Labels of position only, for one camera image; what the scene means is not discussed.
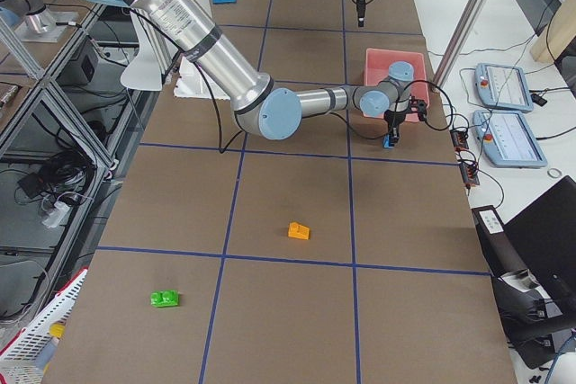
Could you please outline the pink plastic box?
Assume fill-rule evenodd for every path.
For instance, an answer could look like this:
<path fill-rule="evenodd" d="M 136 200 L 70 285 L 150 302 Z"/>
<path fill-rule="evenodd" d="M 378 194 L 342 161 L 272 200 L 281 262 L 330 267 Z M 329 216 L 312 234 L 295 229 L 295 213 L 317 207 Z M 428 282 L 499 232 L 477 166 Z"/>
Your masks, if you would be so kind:
<path fill-rule="evenodd" d="M 364 85 L 377 85 L 386 76 L 392 63 L 404 61 L 410 63 L 414 69 L 415 80 L 427 80 L 424 55 L 418 52 L 399 51 L 390 49 L 368 48 L 365 52 Z M 411 94 L 423 100 L 429 106 L 428 85 L 416 83 L 410 89 Z M 406 122 L 419 122 L 417 114 L 408 114 Z"/>

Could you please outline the lower teach pendant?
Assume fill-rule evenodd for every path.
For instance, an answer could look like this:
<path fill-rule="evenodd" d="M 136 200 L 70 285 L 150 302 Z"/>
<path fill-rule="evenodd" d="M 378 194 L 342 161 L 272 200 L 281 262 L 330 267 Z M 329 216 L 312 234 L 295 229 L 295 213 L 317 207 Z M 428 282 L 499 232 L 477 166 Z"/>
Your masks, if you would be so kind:
<path fill-rule="evenodd" d="M 496 167 L 542 168 L 547 159 L 520 111 L 476 110 L 472 126 L 481 152 Z"/>

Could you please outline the white plastic basket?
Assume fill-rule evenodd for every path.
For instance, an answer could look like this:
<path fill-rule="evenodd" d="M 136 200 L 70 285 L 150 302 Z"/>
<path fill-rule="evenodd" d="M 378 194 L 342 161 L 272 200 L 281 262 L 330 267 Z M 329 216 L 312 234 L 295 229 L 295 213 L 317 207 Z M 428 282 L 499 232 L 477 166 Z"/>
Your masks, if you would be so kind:
<path fill-rule="evenodd" d="M 83 267 L 1 350 L 2 383 L 41 383 L 61 339 L 50 328 L 67 323 L 87 272 L 88 268 Z"/>

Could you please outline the teach pendant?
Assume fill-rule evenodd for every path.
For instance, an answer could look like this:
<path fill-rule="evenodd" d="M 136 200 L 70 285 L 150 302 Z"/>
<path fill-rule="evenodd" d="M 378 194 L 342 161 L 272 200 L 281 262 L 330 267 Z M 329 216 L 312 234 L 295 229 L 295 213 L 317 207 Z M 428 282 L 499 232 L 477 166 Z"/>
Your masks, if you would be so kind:
<path fill-rule="evenodd" d="M 547 159 L 520 111 L 476 110 L 472 126 L 481 152 L 496 167 L 542 168 Z"/>
<path fill-rule="evenodd" d="M 531 112 L 534 103 L 521 67 L 479 63 L 474 69 L 476 93 L 491 109 Z"/>

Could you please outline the orange sloped block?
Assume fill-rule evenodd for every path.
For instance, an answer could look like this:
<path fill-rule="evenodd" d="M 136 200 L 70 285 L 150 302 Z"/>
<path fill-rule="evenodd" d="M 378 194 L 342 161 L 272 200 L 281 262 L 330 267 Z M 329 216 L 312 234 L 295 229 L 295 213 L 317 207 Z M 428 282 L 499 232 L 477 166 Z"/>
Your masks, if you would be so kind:
<path fill-rule="evenodd" d="M 287 236 L 294 239 L 309 240 L 311 229 L 303 224 L 293 221 L 289 223 Z"/>

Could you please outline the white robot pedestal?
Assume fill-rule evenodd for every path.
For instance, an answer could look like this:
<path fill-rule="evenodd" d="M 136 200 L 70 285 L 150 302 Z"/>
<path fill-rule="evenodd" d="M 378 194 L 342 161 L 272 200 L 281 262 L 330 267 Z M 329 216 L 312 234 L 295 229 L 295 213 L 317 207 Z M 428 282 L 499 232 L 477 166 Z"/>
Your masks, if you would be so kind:
<path fill-rule="evenodd" d="M 209 16 L 212 16 L 210 0 L 196 1 Z M 209 90 L 212 89 L 217 99 L 228 100 L 229 97 L 208 77 L 206 72 L 204 72 L 204 75 L 209 85 L 204 82 L 196 67 L 186 58 L 182 58 L 179 68 L 179 78 L 175 87 L 175 96 L 180 98 L 210 98 Z"/>

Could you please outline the aluminium frame post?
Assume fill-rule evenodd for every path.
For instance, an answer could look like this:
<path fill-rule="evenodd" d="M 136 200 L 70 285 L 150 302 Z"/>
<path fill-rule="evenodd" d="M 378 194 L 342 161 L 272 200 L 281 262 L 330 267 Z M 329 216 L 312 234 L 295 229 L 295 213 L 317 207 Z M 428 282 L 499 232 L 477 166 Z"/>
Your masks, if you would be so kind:
<path fill-rule="evenodd" d="M 468 0 L 463 13 L 460 17 L 454 33 L 449 41 L 444 56 L 437 68 L 437 71 L 432 79 L 432 83 L 443 87 L 448 76 L 450 75 L 453 67 L 456 64 L 458 57 L 464 48 L 473 26 L 478 19 L 482 8 L 487 0 Z"/>

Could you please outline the small blue block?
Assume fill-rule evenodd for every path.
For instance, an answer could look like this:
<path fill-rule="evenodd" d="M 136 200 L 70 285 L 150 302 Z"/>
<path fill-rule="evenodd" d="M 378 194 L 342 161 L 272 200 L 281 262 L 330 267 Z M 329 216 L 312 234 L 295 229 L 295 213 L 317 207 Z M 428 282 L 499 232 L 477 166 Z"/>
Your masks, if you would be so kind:
<path fill-rule="evenodd" d="M 397 138 L 393 134 L 387 134 L 382 140 L 383 148 L 394 148 L 397 143 Z"/>

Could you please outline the green block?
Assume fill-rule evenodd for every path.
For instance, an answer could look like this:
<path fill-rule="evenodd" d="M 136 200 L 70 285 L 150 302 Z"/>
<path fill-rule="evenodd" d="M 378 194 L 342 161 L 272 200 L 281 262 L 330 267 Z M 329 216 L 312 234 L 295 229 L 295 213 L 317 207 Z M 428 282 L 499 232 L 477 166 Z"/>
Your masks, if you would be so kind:
<path fill-rule="evenodd" d="M 179 305 L 180 296 L 177 290 L 158 290 L 150 294 L 149 300 L 154 308 L 172 308 Z"/>

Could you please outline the upper teach pendant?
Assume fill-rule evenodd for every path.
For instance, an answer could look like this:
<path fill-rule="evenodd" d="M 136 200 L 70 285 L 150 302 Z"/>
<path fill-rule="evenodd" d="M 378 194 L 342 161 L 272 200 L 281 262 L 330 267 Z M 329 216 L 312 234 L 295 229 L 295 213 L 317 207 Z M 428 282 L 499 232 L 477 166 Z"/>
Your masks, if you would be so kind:
<path fill-rule="evenodd" d="M 479 63 L 474 69 L 476 93 L 491 109 L 531 112 L 534 103 L 521 67 Z"/>

